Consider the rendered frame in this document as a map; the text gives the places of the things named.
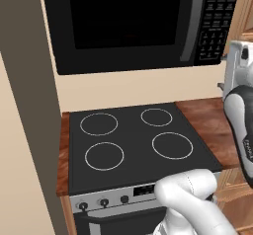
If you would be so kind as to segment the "silver oven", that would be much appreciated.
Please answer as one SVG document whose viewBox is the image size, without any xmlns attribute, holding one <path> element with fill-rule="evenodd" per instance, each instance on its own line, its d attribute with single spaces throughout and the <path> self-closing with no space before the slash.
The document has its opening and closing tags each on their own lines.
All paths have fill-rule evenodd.
<svg viewBox="0 0 253 235">
<path fill-rule="evenodd" d="M 88 203 L 84 213 L 93 217 L 159 207 L 161 205 L 154 196 L 155 183 L 185 170 L 184 167 L 164 164 L 137 164 L 106 171 L 85 165 L 75 166 L 69 172 L 69 196 L 73 215 L 83 212 L 78 208 L 80 202 Z M 121 196 L 128 196 L 128 203 L 122 203 Z M 100 205 L 102 198 L 109 200 L 106 208 Z M 74 220 L 77 235 L 149 235 L 164 216 L 165 214 L 158 212 L 101 224 L 89 223 L 83 219 Z"/>
</svg>

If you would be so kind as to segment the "grey-brown tall cabinet panel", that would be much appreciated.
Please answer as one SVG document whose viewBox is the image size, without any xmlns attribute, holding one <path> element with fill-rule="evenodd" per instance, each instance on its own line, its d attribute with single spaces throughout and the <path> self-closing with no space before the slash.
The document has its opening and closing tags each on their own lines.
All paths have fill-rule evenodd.
<svg viewBox="0 0 253 235">
<path fill-rule="evenodd" d="M 61 115 L 41 0 L 0 0 L 0 53 L 55 235 L 68 235 L 56 196 Z"/>
</svg>

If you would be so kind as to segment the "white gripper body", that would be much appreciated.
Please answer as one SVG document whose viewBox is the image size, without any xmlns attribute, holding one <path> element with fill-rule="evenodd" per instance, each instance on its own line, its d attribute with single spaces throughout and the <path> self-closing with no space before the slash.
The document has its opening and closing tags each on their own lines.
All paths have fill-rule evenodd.
<svg viewBox="0 0 253 235">
<path fill-rule="evenodd" d="M 224 97 L 235 87 L 235 70 L 240 63 L 241 47 L 242 44 L 238 40 L 233 40 L 229 45 L 224 75 Z"/>
</svg>

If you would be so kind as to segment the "wooden wall cupboard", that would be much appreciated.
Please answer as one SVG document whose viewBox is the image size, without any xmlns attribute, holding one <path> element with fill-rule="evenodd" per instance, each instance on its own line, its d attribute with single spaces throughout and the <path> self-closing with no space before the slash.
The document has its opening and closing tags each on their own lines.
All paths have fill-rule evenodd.
<svg viewBox="0 0 253 235">
<path fill-rule="evenodd" d="M 224 54 L 228 53 L 232 40 L 253 41 L 253 0 L 237 0 Z"/>
</svg>

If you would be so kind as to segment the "narrow wooden base cupboard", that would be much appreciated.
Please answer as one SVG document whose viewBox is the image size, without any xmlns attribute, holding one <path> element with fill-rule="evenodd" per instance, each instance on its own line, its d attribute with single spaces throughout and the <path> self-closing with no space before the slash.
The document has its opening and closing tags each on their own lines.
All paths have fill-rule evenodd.
<svg viewBox="0 0 253 235">
<path fill-rule="evenodd" d="M 62 196 L 60 198 L 63 214 L 67 226 L 68 235 L 77 235 L 74 216 L 71 208 L 69 196 Z"/>
</svg>

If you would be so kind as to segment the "black hob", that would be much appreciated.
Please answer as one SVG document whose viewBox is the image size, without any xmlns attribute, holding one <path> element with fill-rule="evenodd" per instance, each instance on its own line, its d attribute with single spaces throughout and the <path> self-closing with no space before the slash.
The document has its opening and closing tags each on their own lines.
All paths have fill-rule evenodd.
<svg viewBox="0 0 253 235">
<path fill-rule="evenodd" d="M 72 196 L 154 183 L 222 165 L 176 104 L 74 112 L 69 116 Z"/>
</svg>

